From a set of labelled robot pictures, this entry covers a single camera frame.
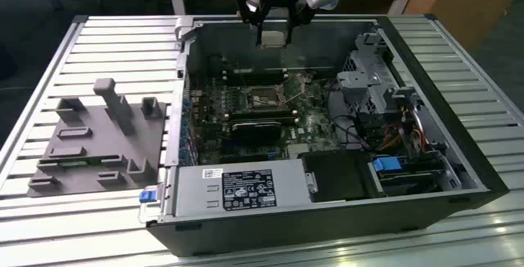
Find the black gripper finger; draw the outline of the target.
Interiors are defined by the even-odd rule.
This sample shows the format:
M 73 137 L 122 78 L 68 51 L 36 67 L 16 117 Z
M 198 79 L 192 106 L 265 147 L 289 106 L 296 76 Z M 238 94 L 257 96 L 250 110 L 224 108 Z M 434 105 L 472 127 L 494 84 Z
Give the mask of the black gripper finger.
M 262 44 L 262 22 L 265 19 L 264 11 L 253 0 L 234 0 L 238 16 L 244 23 L 256 27 L 256 46 Z
M 286 35 L 285 44 L 292 43 L 292 33 L 294 27 L 310 23 L 314 16 L 314 10 L 306 4 L 306 0 L 297 0 L 288 6 L 288 21 L 286 21 Z

